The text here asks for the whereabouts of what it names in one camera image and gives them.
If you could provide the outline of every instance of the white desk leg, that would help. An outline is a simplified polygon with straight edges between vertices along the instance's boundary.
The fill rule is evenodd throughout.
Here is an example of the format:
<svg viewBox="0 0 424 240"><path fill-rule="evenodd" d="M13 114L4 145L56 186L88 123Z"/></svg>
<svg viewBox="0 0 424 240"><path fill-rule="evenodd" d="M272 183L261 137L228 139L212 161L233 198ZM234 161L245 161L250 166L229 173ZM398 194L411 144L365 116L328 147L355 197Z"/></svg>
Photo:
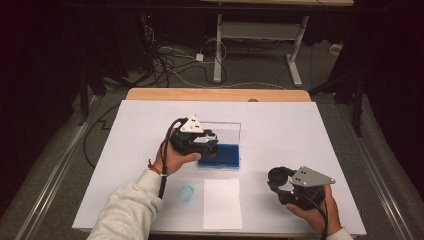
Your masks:
<svg viewBox="0 0 424 240"><path fill-rule="evenodd" d="M305 33L308 19L309 19L309 16L304 16L302 18L302 23L300 24L296 34L296 40L294 42L293 53L286 55L287 64L289 65L289 70L292 75L293 83L296 87L302 86L302 80L300 79L299 71L297 70L295 60L296 60L297 52L299 51L300 44L302 43L302 38L303 38L303 34Z"/></svg>
<svg viewBox="0 0 424 240"><path fill-rule="evenodd" d="M218 21L216 24L216 55L215 55L215 67L213 70L213 81L216 83L221 82L221 36L222 36L222 14L218 14Z"/></svg>

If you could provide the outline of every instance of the person's left hand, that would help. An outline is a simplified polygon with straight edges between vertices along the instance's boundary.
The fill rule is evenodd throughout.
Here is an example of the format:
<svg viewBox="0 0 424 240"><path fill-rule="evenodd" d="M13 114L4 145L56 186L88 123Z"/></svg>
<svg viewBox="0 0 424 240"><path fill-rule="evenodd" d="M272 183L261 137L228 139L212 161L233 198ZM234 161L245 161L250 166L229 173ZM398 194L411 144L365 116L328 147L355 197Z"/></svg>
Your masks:
<svg viewBox="0 0 424 240"><path fill-rule="evenodd" d="M161 157L161 152L162 155L165 156L164 151L165 151L165 143L161 145L162 147L159 147L159 150L156 154L156 160L153 163L153 166L156 167L156 169L158 169L160 172L162 172L162 157ZM167 167L167 175L171 175L173 173L175 173L176 171L178 171L184 163L188 163L188 162L194 162L199 160L202 155L200 153L190 153L187 154L185 156L177 153L174 148L172 147L172 144L168 141L168 149L167 149L167 153L166 153L166 167Z"/></svg>

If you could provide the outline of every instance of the bracelet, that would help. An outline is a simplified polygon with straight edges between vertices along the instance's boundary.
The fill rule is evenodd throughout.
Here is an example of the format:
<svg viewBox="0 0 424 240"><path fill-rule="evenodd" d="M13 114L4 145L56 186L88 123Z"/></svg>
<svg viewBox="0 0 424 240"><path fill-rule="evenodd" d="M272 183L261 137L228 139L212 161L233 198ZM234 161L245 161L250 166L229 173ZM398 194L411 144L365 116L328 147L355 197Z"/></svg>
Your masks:
<svg viewBox="0 0 424 240"><path fill-rule="evenodd" d="M147 167L148 167L150 170L152 170L153 172L155 172L155 173L157 173L157 174L159 174L159 175L162 175L162 172L161 172L161 171L159 171L159 169L157 169L155 166L153 166L153 164L150 162L150 159L149 159L149 164L147 164Z"/></svg>

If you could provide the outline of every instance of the gray carpet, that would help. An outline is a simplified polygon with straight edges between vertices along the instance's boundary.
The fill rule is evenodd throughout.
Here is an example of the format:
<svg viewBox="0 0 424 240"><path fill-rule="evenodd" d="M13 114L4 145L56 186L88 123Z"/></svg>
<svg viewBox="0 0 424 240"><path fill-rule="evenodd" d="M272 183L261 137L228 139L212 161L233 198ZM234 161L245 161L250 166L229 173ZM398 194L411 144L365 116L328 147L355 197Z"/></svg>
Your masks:
<svg viewBox="0 0 424 240"><path fill-rule="evenodd" d="M323 42L314 47L301 47L297 65L301 73L301 78L304 81L303 89L308 90L313 86L325 82L328 78L332 66L336 61L336 57L328 54L329 46L328 43ZM247 58L243 58L242 60L231 60L231 58L239 56L237 53L229 54L227 61L224 62L227 74L227 82L224 85L261 81L283 88L293 89L286 64L284 64L283 54L281 54L288 53L290 47L290 44L283 43L276 50L252 52ZM179 49L184 50L185 53L189 53L190 55L196 53L196 51L192 51L189 48L181 47ZM175 58L175 61L179 64L184 64L189 60ZM205 67L207 68L207 76L211 79L212 66L205 65ZM191 87L187 82L202 86L214 86L206 83L202 68L188 69L181 72L179 76L186 82L179 77L172 76L169 80L170 87ZM109 133L107 129L112 126L117 108L112 109L101 118L101 120L105 120L104 126L103 122L97 123L96 121L124 99L127 93L127 90L116 86L110 80L107 82L109 82L107 94L103 98L96 100L97 107L92 107L91 109L90 119L92 121L88 129L91 126L93 128L87 135L87 141L85 143L87 156L94 165L101 154ZM238 85L235 88L273 89L274 87L256 83ZM393 195L392 200L395 201L395 206L402 213L404 222L411 230L412 237L421 239L424 232L422 218L424 213L423 202L397 163L387 143L384 141L384 137L375 123L375 119L372 117L372 109L369 107L367 99L364 99L362 118L363 137L359 140L352 133L349 125L348 115L351 112L351 106L336 105L331 99L331 96L328 95L314 96L313 101L318 103L331 143L368 232L367 236L359 237L358 239L402 239L399 237L399 230L393 227L396 223L393 223L393 219L387 213L387 206L384 205L383 201L385 199L384 194L382 196L378 192L379 186L373 183L375 178L373 178L372 172L368 170L366 158L374 161L381 170L381 177L387 184L387 190ZM15 239L18 235L50 174L62 158L73 136L78 131L79 127L77 123L79 117L80 113L76 111L55 137L51 139L49 145L46 146L26 182L0 220L0 239ZM34 239L85 239L88 236L86 233L71 229L79 204L93 173L93 169L84 156L83 140L80 140L76 146L66 175L63 181L61 181L60 188L55 192L53 201L43 221L41 221L38 231L33 236ZM151 239L215 238L151 236Z"/></svg>

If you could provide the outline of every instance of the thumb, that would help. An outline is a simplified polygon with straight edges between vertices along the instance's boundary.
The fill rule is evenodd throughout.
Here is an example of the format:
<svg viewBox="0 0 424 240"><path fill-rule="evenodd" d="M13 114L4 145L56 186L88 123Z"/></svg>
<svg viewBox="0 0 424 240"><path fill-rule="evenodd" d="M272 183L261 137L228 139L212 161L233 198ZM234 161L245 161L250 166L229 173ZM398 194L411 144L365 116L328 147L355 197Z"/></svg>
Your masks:
<svg viewBox="0 0 424 240"><path fill-rule="evenodd" d="M184 163L194 162L194 161L199 160L201 157L202 157L202 155L200 153L190 153L190 154L183 156L182 161Z"/></svg>
<svg viewBox="0 0 424 240"><path fill-rule="evenodd" d="M294 215L296 215L296 216L298 216L300 218L305 219L305 210L301 209L300 207L298 207L298 206L296 206L294 204L291 204L291 203L287 203L286 204L286 208L290 212L292 212Z"/></svg>

